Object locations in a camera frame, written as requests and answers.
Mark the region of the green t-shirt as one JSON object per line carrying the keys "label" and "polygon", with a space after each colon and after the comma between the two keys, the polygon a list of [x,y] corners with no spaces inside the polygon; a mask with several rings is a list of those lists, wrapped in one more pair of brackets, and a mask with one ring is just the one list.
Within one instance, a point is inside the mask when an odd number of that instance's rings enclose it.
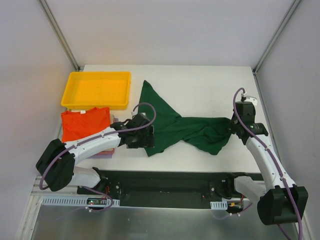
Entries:
{"label": "green t-shirt", "polygon": [[162,153],[180,141],[215,156],[231,137],[230,119],[183,117],[166,103],[146,80],[142,85],[139,102],[151,104],[156,111],[153,122],[154,147],[145,149],[148,157]]}

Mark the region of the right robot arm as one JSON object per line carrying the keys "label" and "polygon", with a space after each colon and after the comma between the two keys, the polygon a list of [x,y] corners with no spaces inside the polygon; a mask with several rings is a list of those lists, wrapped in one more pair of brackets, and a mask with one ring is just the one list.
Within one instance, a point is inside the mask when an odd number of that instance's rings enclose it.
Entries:
{"label": "right robot arm", "polygon": [[255,116],[253,103],[234,102],[230,129],[253,156],[264,186],[259,186],[248,176],[237,176],[225,184],[225,192],[233,198],[239,194],[245,195],[256,205],[264,225],[299,223],[309,194],[304,186],[297,186],[287,174],[275,154],[266,127],[256,123]]}

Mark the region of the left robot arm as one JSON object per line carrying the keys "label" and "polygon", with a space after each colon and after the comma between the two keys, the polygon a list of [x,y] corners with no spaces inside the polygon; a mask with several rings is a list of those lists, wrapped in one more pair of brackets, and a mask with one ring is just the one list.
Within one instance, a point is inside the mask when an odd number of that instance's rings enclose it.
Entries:
{"label": "left robot arm", "polygon": [[106,178],[101,171],[97,167],[80,167],[79,163],[104,150],[121,146],[128,149],[154,147],[153,121],[138,113],[132,119],[115,122],[78,140],[52,140],[36,163],[41,174],[39,188],[56,192],[67,186],[79,186],[89,188],[96,195],[102,194]]}

